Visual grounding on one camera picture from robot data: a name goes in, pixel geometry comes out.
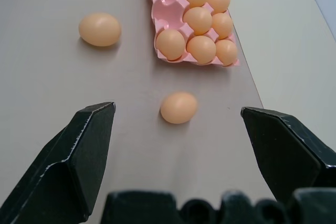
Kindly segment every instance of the gray background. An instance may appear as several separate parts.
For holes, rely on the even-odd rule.
[[[0,0],[0,204],[76,111],[111,100],[109,158],[89,223],[111,190],[169,190],[179,206],[203,197],[217,207],[228,189],[271,197],[239,114],[261,106],[240,46],[240,67],[165,63],[153,51],[150,9],[150,0]],[[119,19],[117,46],[79,39],[78,23],[92,12]],[[190,123],[169,125],[159,106],[178,90],[194,93],[200,109]]]

